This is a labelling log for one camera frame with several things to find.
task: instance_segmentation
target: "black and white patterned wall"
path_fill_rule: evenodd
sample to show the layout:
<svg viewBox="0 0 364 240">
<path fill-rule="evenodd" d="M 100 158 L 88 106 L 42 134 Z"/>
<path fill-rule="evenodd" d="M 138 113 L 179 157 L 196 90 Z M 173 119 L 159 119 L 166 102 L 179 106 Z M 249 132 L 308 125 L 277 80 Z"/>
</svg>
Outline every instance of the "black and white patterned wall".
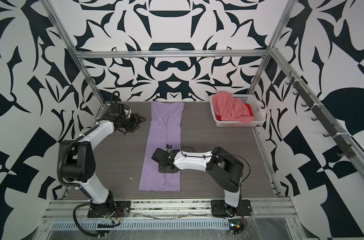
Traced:
<svg viewBox="0 0 364 240">
<path fill-rule="evenodd" d="M 0 239 L 22 239 L 61 192 L 59 143 L 99 102 L 37 0 L 0 0 Z"/>
<path fill-rule="evenodd" d="M 277 45 L 364 149 L 364 0 L 299 0 Z M 309 239 L 364 237 L 364 180 L 326 133 L 274 60 L 255 95 L 270 163 Z"/>
<path fill-rule="evenodd" d="M 266 49 L 287 0 L 55 0 L 78 50 Z M 87 59 L 104 98 L 208 100 L 246 93 L 260 57 Z"/>
</svg>

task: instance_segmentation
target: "pink cloth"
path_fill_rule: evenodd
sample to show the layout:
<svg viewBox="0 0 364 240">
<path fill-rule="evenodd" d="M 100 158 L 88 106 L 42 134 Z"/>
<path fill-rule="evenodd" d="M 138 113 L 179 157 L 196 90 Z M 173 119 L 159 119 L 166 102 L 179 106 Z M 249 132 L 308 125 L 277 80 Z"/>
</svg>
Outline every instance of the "pink cloth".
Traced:
<svg viewBox="0 0 364 240">
<path fill-rule="evenodd" d="M 234 98 L 230 93 L 218 92 L 215 94 L 213 107 L 215 115 L 220 116 L 222 121 L 255 121 L 242 99 Z"/>
</svg>

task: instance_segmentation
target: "purple cloth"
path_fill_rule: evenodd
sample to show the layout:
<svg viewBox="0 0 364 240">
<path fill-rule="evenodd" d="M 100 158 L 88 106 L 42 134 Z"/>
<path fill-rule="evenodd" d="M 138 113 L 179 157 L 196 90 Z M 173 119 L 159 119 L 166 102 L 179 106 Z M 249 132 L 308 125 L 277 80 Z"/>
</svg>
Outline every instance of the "purple cloth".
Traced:
<svg viewBox="0 0 364 240">
<path fill-rule="evenodd" d="M 158 163 L 151 159 L 157 148 L 181 147 L 181 119 L 184 103 L 151 103 L 151 125 L 139 189 L 144 191 L 180 191 L 180 172 L 160 173 Z"/>
</svg>

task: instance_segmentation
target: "white plastic basket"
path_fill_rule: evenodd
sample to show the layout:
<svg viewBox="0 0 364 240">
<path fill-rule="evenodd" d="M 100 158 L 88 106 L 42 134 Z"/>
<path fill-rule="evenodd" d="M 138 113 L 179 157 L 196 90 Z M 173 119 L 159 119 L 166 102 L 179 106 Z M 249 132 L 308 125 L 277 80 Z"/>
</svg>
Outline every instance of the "white plastic basket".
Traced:
<svg viewBox="0 0 364 240">
<path fill-rule="evenodd" d="M 216 119 L 213 107 L 213 96 L 210 96 L 211 114 L 213 115 L 215 125 L 217 127 L 254 127 L 263 124 L 266 121 L 265 113 L 261 106 L 257 103 L 254 95 L 250 94 L 232 94 L 234 98 L 240 98 L 246 104 L 251 106 L 252 113 L 254 114 L 255 121 L 252 122 L 239 122 L 239 121 L 218 121 Z"/>
</svg>

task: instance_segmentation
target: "red cloth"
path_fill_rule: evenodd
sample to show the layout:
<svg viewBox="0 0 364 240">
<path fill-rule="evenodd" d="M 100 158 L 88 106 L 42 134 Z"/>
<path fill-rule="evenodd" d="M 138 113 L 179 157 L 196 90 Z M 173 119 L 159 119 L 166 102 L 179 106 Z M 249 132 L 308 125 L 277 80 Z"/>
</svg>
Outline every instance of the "red cloth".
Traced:
<svg viewBox="0 0 364 240">
<path fill-rule="evenodd" d="M 218 92 L 213 96 L 214 113 L 219 121 L 255 121 L 251 110 L 242 99 L 234 98 L 230 93 Z"/>
</svg>

